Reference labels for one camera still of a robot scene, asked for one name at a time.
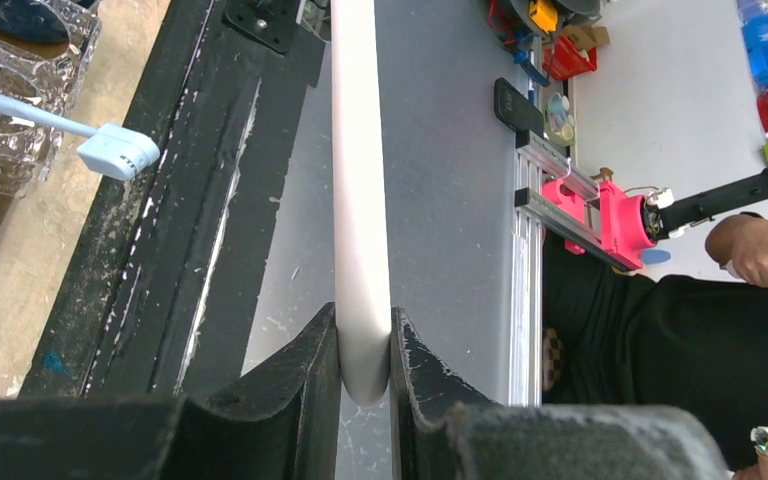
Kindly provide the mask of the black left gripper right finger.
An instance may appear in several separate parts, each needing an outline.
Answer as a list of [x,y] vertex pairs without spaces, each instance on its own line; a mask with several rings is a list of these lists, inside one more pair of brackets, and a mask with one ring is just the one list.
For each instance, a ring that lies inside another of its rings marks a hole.
[[487,398],[392,311],[396,479],[726,479],[715,442],[673,407],[511,407]]

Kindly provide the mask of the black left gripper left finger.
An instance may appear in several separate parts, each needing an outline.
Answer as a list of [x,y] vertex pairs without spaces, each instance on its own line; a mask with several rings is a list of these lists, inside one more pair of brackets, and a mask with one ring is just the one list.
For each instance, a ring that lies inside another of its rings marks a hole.
[[341,380],[335,309],[206,399],[0,400],[0,479],[330,479]]

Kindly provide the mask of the light blue toothbrush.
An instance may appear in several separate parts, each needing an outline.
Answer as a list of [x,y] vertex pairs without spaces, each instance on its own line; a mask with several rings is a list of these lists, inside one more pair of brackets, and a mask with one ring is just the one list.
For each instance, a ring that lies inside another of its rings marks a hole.
[[0,114],[83,137],[79,158],[95,173],[118,181],[130,181],[160,157],[158,145],[147,135],[123,126],[98,128],[42,110],[0,94]]

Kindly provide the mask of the clear crystal toothbrush holder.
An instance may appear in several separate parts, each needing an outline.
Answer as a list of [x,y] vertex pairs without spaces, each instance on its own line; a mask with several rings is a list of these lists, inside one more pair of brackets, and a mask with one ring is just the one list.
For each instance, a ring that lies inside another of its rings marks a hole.
[[90,1],[0,1],[0,195],[47,177],[100,33]]

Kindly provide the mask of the person's bare hand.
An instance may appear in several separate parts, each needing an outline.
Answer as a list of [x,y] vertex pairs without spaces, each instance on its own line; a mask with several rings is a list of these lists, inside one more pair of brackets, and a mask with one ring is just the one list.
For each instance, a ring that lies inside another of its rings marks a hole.
[[705,249],[721,267],[732,264],[738,277],[768,289],[768,220],[738,214],[720,221],[709,233]]

